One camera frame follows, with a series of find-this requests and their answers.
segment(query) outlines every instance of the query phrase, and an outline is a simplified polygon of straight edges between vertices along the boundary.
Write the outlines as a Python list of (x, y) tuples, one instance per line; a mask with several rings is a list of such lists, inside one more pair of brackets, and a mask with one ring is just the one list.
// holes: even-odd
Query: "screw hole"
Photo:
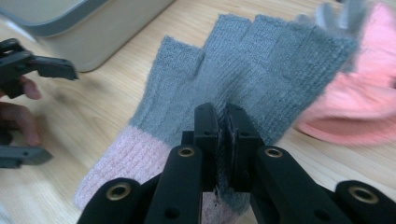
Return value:
[(106, 196), (111, 201), (118, 201), (131, 193), (131, 185), (128, 183), (119, 183), (107, 190)]
[(267, 148), (265, 149), (265, 154), (269, 157), (273, 157), (273, 158), (280, 158), (283, 156), (283, 153), (276, 149), (276, 148)]
[(315, 216), (322, 221), (330, 221), (330, 216), (327, 212), (318, 209), (314, 211)]
[(180, 216), (180, 211), (175, 207), (167, 208), (165, 210), (165, 216), (169, 219), (176, 219)]
[(349, 193), (357, 200), (363, 203), (378, 203), (378, 197), (373, 194), (370, 190), (352, 186), (348, 189)]
[(181, 157), (190, 157), (194, 155), (194, 150), (190, 147), (183, 147), (179, 149), (177, 153)]

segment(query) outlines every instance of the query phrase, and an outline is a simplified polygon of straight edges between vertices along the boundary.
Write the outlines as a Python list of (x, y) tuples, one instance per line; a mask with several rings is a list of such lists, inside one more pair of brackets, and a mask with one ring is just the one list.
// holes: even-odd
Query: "pink knitted fabric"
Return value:
[(366, 19), (355, 65), (297, 119), (298, 131), (344, 146), (396, 140), (396, 22), (383, 3)]
[(127, 125), (104, 153), (101, 162), (97, 162), (81, 181), (90, 184), (78, 187), (76, 207), (83, 209), (93, 194), (112, 179), (127, 177), (141, 184), (150, 180), (163, 171), (171, 149), (148, 133)]

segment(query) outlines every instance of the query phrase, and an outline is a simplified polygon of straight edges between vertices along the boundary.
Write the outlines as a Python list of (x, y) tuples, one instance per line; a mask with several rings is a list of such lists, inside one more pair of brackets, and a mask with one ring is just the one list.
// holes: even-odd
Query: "metal ring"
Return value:
[(357, 186), (352, 186), (352, 187), (349, 187), (348, 191), (355, 199), (357, 199), (363, 203), (378, 203), (379, 202), (378, 197), (368, 189), (365, 189), (362, 187), (357, 187)]
[(265, 154), (267, 154), (267, 156), (273, 157), (273, 158), (283, 157), (283, 153), (280, 150), (276, 149), (276, 148), (267, 148), (267, 149), (265, 149)]
[(195, 151), (191, 147), (183, 147), (177, 153), (181, 157), (190, 157), (194, 155)]
[(121, 182), (116, 185), (113, 185), (110, 189), (107, 190), (106, 196), (111, 201), (118, 201), (131, 193), (131, 185), (126, 182)]

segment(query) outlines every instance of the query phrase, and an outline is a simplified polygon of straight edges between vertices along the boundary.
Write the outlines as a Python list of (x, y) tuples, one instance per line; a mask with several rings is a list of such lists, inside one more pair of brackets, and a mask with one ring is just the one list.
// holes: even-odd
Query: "pink knitted hat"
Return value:
[(344, 146), (396, 141), (396, 22), (375, 3), (362, 29), (356, 69), (339, 73), (295, 128)]

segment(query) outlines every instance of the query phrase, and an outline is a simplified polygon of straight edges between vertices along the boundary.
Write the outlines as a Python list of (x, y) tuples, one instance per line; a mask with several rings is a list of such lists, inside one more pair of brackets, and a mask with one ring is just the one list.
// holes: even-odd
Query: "wooden table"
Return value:
[[(17, 224), (76, 223), (80, 211), (72, 198), (81, 178), (134, 114), (151, 63), (165, 35), (201, 47), (220, 13), (254, 19), (259, 13), (292, 20), (311, 14), (319, 0), (177, 0), (100, 68), (80, 80), (28, 77), (43, 92), (38, 101), (13, 101), (35, 114), (45, 147), (54, 158), (40, 166), (0, 170), (0, 202)], [(387, 0), (393, 11), (396, 2)], [(48, 55), (36, 43), (0, 24), (0, 39), (17, 37), (36, 55)], [(14, 145), (23, 145), (15, 134)], [(339, 147), (290, 129), (279, 145), (288, 150), (322, 186), (357, 179), (396, 201), (396, 144)], [(240, 223), (255, 223), (247, 212)]]

